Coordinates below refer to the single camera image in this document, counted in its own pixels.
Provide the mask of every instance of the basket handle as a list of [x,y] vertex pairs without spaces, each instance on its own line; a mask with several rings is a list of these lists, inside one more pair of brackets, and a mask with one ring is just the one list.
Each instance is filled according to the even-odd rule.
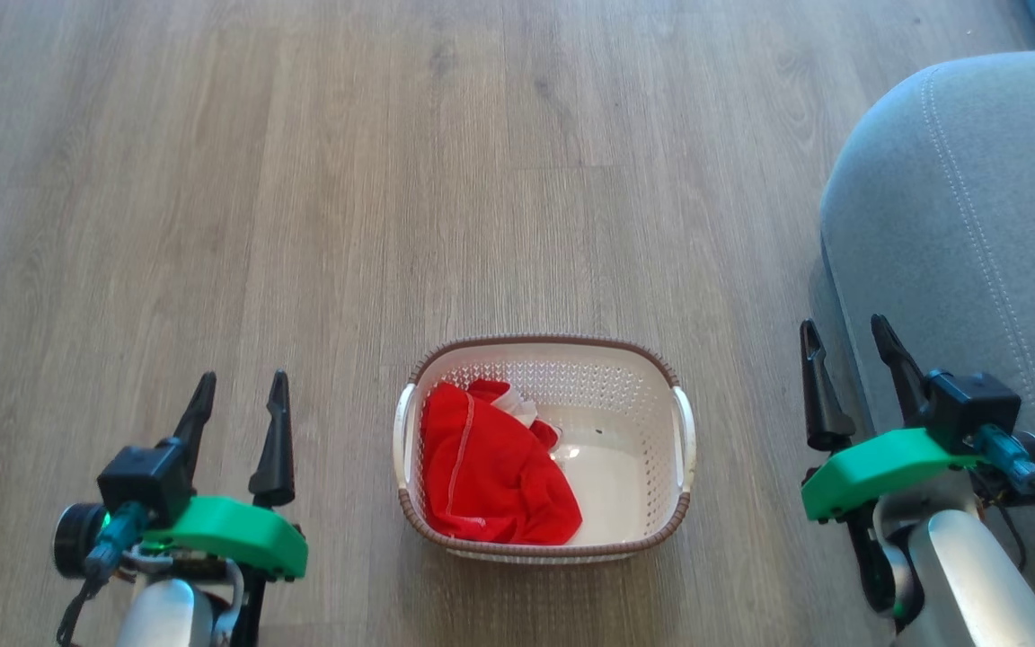
[[693,409],[689,399],[681,386],[673,386],[674,417],[678,419],[678,431],[681,434],[681,455],[684,467],[684,478],[681,481],[682,492],[693,489],[693,474],[698,471],[698,431],[693,429]]
[[398,409],[393,414],[393,473],[398,476],[398,489],[407,487],[406,479],[406,421],[410,418],[410,401],[418,385],[409,384],[398,396]]

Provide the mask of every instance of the sofa stitching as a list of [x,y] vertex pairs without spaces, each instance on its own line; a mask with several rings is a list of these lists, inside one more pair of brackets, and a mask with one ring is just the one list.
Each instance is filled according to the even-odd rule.
[[965,210],[964,202],[960,200],[960,193],[956,189],[956,181],[953,181],[953,176],[949,172],[949,164],[945,160],[943,145],[941,141],[940,128],[935,128],[933,126],[933,119],[929,116],[929,86],[933,85],[934,75],[937,73],[941,68],[933,68],[921,82],[921,114],[924,116],[924,126],[928,128],[929,137],[933,139],[934,150],[937,151],[937,159],[941,163],[941,171],[944,173],[945,181],[949,184],[949,190],[952,193],[953,201],[956,202],[956,209],[960,212],[962,223],[965,225],[966,233],[969,233],[969,241],[973,246],[973,251],[977,254],[977,265],[980,266],[981,274],[984,275],[984,283],[989,288],[989,295],[993,298],[995,306],[998,306],[998,315],[1001,317],[1001,324],[1005,329],[1005,335],[1009,339],[1009,349],[1013,351],[1013,360],[1017,363],[1017,372],[1025,373],[1025,367],[1022,363],[1022,357],[1017,352],[1017,344],[1013,340],[1013,334],[1011,334],[1011,327],[1009,326],[1009,320],[1005,316],[1004,308],[1001,307],[1001,302],[998,298],[998,291],[993,283],[993,277],[989,275],[988,266],[985,265],[984,257],[981,255],[980,245],[977,244],[977,234],[973,232],[973,224],[970,222],[969,215],[967,215]]
[[[1009,298],[1009,291],[1005,288],[998,261],[996,261],[996,257],[993,254],[988,238],[985,237],[981,218],[977,216],[977,208],[973,205],[973,198],[970,196],[969,188],[965,185],[960,168],[956,164],[956,156],[952,154],[952,148],[949,148],[949,141],[945,137],[944,125],[941,122],[940,115],[937,114],[937,95],[933,91],[933,78],[936,77],[937,71],[940,69],[934,68],[930,70],[921,85],[921,111],[924,115],[924,124],[928,127],[929,135],[933,137],[933,144],[937,149],[937,157],[941,160],[941,169],[944,171],[945,179],[949,182],[949,188],[953,194],[954,200],[956,200],[956,207],[960,210],[962,220],[965,224],[967,232],[969,232],[970,242],[972,242],[974,253],[977,254],[977,262],[980,263],[985,283],[988,284],[994,305],[998,306],[998,314],[1005,328],[1005,334],[1009,337],[1011,351],[1013,351],[1013,359],[1017,363],[1018,372],[1022,372],[1026,378],[1026,396],[1032,402],[1035,401],[1035,363],[1032,361],[1032,353],[1030,352],[1030,348],[1028,348],[1028,343],[1025,341],[1025,334],[1017,319],[1017,312]],[[935,133],[933,124],[937,124]],[[945,156],[948,156],[948,164],[945,163]],[[960,187],[959,194],[957,193],[957,187]],[[964,204],[960,200],[962,196],[965,198]]]

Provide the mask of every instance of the camera lens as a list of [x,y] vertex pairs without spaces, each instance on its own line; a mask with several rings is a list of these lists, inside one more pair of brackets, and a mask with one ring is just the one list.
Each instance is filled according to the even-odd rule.
[[83,579],[83,562],[110,516],[101,503],[75,503],[58,517],[54,528],[54,568],[66,579]]

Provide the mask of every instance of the gray fabric upholstery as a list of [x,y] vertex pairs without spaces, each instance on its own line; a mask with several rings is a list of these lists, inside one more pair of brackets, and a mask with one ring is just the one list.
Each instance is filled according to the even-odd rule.
[[[822,217],[875,430],[900,423],[869,334],[880,312],[925,372],[983,370],[1022,393],[1018,429],[1035,433],[1035,52],[933,66],[881,98]],[[1015,517],[1035,589],[1035,508]]]

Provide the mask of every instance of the basket perforated pattern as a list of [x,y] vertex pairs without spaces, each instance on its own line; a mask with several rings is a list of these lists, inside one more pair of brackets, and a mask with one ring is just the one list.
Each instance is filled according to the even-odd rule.
[[[568,359],[514,359],[512,352],[494,355],[489,347],[463,363],[443,363],[442,357],[419,376],[419,402],[425,402],[440,382],[467,388],[477,378],[508,382],[523,396],[533,400],[551,425],[579,429],[578,419],[600,417],[613,420],[615,438],[624,450],[641,455],[641,478],[645,482],[644,524],[637,539],[644,539],[669,523],[679,495],[678,452],[674,440],[671,410],[672,392],[664,378],[650,364],[640,367],[609,360],[608,357],[568,357]],[[412,452],[410,496],[415,508],[425,510],[424,489],[420,483],[420,455],[424,451],[418,433],[419,415],[412,420],[415,450]],[[505,561],[519,561],[513,557]]]

